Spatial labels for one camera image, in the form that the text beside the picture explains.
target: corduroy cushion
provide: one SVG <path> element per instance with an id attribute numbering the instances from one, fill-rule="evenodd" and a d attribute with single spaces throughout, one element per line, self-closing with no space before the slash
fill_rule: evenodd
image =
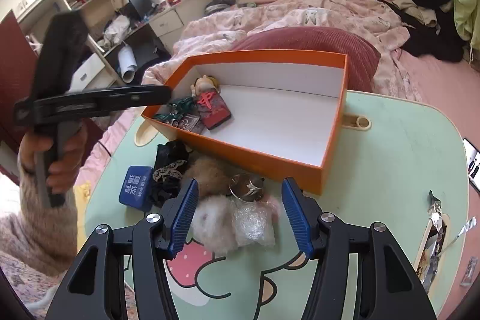
<path id="1" fill-rule="evenodd" d="M 303 49 L 344 53 L 349 57 L 348 88 L 371 92 L 370 81 L 380 61 L 380 53 L 368 41 L 342 29 L 298 26 L 263 31 L 234 43 L 231 51 L 254 49 Z"/>

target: green table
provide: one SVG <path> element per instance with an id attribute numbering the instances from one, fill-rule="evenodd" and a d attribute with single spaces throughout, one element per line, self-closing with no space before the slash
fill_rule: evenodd
<path id="1" fill-rule="evenodd" d="M 349 91 L 345 112 L 364 115 L 368 131 L 340 131 L 332 169 L 323 195 L 315 198 L 324 211 L 345 223 L 369 226 L 384 222 L 413 263 L 428 224 L 431 189 L 449 215 L 451 233 L 467 220 L 468 183 L 462 139 L 454 125 L 434 108 L 373 94 Z M 129 226 L 143 214 L 118 202 L 124 175 L 131 165 L 155 161 L 162 135 L 143 147 L 134 145 L 137 119 L 106 167 L 88 204 L 87 236 L 100 223 Z M 266 190 L 280 198 L 280 183 L 266 181 Z M 214 254 L 194 241 L 167 265 L 170 288 L 181 320 L 299 319 L 304 310 L 316 261 L 298 257 L 286 215 L 275 226 L 274 247 L 251 245 L 227 255 Z M 442 256 L 430 290 L 438 314 L 460 262 L 462 236 Z M 351 319 L 357 277 L 357 256 L 350 256 L 344 319 Z M 132 284 L 131 271 L 125 279 Z"/>

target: person's arm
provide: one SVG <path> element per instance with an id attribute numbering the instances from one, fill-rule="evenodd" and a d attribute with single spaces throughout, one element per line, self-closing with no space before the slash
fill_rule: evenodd
<path id="1" fill-rule="evenodd" d="M 82 127 L 65 144 L 63 159 L 50 167 L 47 183 L 54 193 L 65 194 L 65 204 L 60 208 L 42 206 L 34 174 L 34 152 L 50 149 L 51 140 L 27 133 L 20 146 L 21 211 L 0 219 L 0 251 L 46 275 L 65 271 L 77 253 L 77 211 L 70 189 L 78 174 L 85 141 L 86 130 Z"/>

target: smartphone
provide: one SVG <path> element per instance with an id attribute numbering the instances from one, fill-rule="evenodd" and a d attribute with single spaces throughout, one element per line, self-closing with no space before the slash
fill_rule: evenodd
<path id="1" fill-rule="evenodd" d="M 471 185 L 480 193 L 480 152 L 467 139 L 463 139 L 466 153 L 466 166 Z"/>

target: brown fur ball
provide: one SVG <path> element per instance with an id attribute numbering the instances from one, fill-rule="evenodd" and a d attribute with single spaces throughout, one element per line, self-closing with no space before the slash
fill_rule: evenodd
<path id="1" fill-rule="evenodd" d="M 226 195 L 230 192 L 230 176 L 222 162 L 209 156 L 199 157 L 183 174 L 183 180 L 195 178 L 198 182 L 198 196 Z"/>

